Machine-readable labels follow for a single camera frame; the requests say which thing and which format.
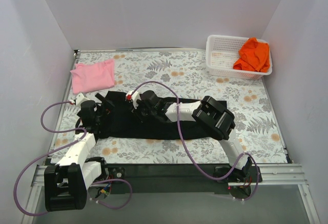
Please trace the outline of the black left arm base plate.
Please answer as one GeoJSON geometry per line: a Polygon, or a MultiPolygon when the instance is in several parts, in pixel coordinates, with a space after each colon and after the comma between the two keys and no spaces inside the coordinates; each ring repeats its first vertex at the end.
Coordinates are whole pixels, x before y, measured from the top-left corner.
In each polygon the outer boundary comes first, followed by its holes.
{"type": "Polygon", "coordinates": [[[102,166],[101,168],[101,180],[109,180],[109,179],[124,179],[125,178],[125,168],[117,167],[117,166],[102,166]]]}

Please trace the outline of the black t shirt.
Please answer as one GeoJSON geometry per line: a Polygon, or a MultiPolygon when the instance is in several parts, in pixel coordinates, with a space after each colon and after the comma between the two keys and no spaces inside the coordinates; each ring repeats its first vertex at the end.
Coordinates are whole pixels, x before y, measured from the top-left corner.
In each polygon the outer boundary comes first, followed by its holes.
{"type": "MultiPolygon", "coordinates": [[[[130,105],[125,101],[126,93],[108,91],[105,96],[114,104],[114,109],[100,125],[99,139],[139,138],[157,140],[180,139],[177,122],[167,123],[156,119],[141,122],[132,113],[130,105]]],[[[201,125],[195,121],[181,121],[180,127],[184,139],[209,137],[201,125]]]]}

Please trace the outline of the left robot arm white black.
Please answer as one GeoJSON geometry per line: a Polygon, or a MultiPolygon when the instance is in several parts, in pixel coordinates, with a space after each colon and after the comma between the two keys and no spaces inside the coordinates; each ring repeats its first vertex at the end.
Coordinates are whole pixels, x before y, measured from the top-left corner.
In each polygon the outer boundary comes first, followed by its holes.
{"type": "Polygon", "coordinates": [[[87,202],[89,186],[103,183],[109,177],[102,157],[89,158],[91,149],[100,136],[101,123],[107,118],[114,105],[97,93],[99,100],[78,94],[75,104],[80,108],[77,131],[72,145],[63,158],[44,172],[45,207],[48,212],[81,210],[87,202]]]}

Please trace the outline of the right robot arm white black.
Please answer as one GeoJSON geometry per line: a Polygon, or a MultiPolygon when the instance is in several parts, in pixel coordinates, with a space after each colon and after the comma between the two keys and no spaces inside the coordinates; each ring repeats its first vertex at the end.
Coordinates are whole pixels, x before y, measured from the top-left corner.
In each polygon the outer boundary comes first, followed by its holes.
{"type": "Polygon", "coordinates": [[[183,140],[181,122],[190,121],[200,126],[206,134],[217,140],[223,148],[230,169],[220,177],[214,177],[203,171],[192,158],[186,145],[183,145],[189,159],[196,169],[205,177],[212,180],[224,180],[233,176],[236,181],[245,181],[251,175],[252,160],[244,153],[241,144],[236,138],[235,116],[224,105],[210,96],[205,96],[200,101],[193,103],[181,103],[165,101],[153,91],[139,93],[130,91],[126,94],[126,100],[132,105],[132,112],[138,118],[154,118],[169,124],[176,123],[180,139],[183,140]]]}

